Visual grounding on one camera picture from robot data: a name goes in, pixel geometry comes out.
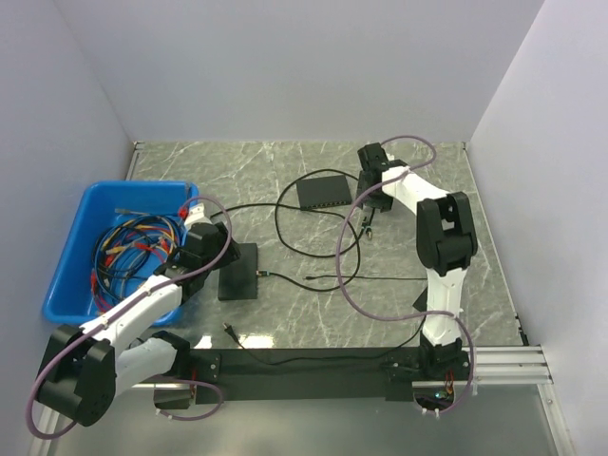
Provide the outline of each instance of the table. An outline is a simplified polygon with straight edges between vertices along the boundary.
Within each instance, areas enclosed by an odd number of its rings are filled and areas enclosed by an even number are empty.
[[[133,180],[180,180],[195,183],[201,194],[216,196],[228,206],[274,202],[291,181],[320,168],[335,168],[355,176],[361,142],[144,142],[137,146],[129,172]],[[479,240],[463,289],[462,318],[480,346],[521,345],[516,313],[494,248],[480,195],[461,142],[437,144],[437,161],[419,174],[447,191],[464,191],[471,202]],[[428,157],[422,144],[394,142],[387,151],[406,162]],[[356,182],[351,181],[354,195]],[[295,189],[283,201],[297,205]],[[346,207],[333,208],[346,213]],[[315,286],[329,288],[335,278],[304,281],[304,276],[334,274],[332,259],[298,255],[283,247],[276,236],[274,208],[244,209],[231,214],[234,239],[256,242],[259,269],[282,273]],[[296,248],[330,254],[340,219],[280,210],[283,236]],[[361,276],[425,277],[415,249],[415,217],[395,202],[393,209],[376,214],[372,240],[362,238]],[[345,255],[343,271],[354,268],[356,253]],[[183,315],[169,331],[200,348],[233,348],[222,322],[246,337],[244,344],[259,348],[390,347],[409,338],[416,320],[384,323],[353,310],[339,291],[311,293],[278,277],[262,277],[258,299],[217,299],[218,273],[204,289],[183,305]],[[380,315],[409,314],[426,283],[402,280],[356,279],[349,285],[364,309]],[[410,345],[418,344],[415,338]]]

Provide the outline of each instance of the gray marble surface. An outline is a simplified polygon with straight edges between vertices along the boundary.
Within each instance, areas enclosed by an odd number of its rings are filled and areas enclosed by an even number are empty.
[[[133,180],[180,180],[194,182],[201,194],[219,198],[226,206],[272,201],[299,176],[320,168],[359,171],[356,151],[360,142],[147,142],[140,144]],[[479,239],[465,279],[462,307],[464,322],[476,344],[521,345],[518,325],[504,276],[485,221],[480,197],[471,174],[464,145],[437,145],[439,158],[419,174],[447,191],[468,194]],[[428,156],[422,146],[396,142],[387,151],[406,162]],[[351,181],[354,194],[355,182]],[[292,189],[284,200],[297,205]],[[346,207],[333,208],[346,213]],[[256,242],[259,269],[282,273],[309,286],[330,288],[334,278],[305,281],[304,276],[334,274],[332,259],[298,255],[280,244],[271,207],[232,213],[234,239]],[[357,226],[361,214],[355,213]],[[280,210],[281,233],[293,246],[316,254],[334,251],[340,219],[331,216]],[[361,240],[362,276],[425,277],[415,249],[415,217],[398,202],[384,214],[376,214],[372,240]],[[344,272],[352,271],[354,250],[344,258]],[[356,279],[351,295],[366,310],[380,315],[415,312],[411,305],[426,282]],[[232,348],[222,330],[232,324],[249,347],[389,347],[412,335],[418,321],[384,323],[353,310],[339,291],[311,293],[278,277],[262,277],[258,299],[219,302],[218,273],[212,273],[204,289],[184,304],[183,316],[171,331],[201,348]]]

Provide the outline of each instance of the blue plastic container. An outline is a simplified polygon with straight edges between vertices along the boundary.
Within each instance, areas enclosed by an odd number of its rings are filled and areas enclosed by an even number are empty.
[[[118,214],[116,209],[177,214],[186,199],[198,194],[195,184],[183,181],[109,180],[88,187],[48,288],[43,306],[45,317],[53,323],[80,326],[98,316],[90,289],[91,253],[100,234],[127,217]],[[141,275],[152,274],[158,265],[154,256],[150,256]],[[128,293],[137,289],[137,281],[131,282],[126,287]],[[157,320],[154,326],[174,323],[180,315],[181,309],[177,308]]]

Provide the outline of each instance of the gray wall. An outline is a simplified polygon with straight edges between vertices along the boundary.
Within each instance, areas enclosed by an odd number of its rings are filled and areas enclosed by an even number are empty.
[[[122,178],[132,145],[52,3],[0,2],[0,62],[0,452],[22,455],[48,284],[83,190]]]
[[[469,140],[542,0],[55,0],[131,138]]]
[[[470,158],[524,328],[581,455],[608,452],[608,3],[547,0]]]

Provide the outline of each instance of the black electronic device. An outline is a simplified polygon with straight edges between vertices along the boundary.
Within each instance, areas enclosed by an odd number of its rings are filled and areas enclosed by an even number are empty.
[[[257,244],[238,245],[240,258],[219,270],[218,299],[257,299]]]
[[[295,189],[302,209],[344,206],[352,203],[351,189],[346,176],[302,179],[295,184]]]

